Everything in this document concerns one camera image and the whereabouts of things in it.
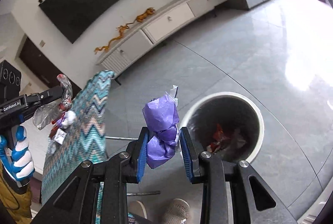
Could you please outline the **blue white gloved left hand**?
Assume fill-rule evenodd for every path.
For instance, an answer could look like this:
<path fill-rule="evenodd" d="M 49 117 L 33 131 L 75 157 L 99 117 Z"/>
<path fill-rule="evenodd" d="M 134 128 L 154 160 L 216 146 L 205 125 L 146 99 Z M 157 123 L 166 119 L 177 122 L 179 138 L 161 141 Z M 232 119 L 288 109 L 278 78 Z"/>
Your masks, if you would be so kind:
<path fill-rule="evenodd" d="M 26 128 L 24 126 L 18 126 L 16 130 L 16 143 L 11 150 L 11 162 L 7 157 L 7 140 L 1 135 L 1 162 L 5 168 L 9 177 L 19 182 L 22 185 L 26 184 L 26 180 L 29 180 L 35 169 L 32 155 L 29 150 L 29 141 L 26 136 Z"/>

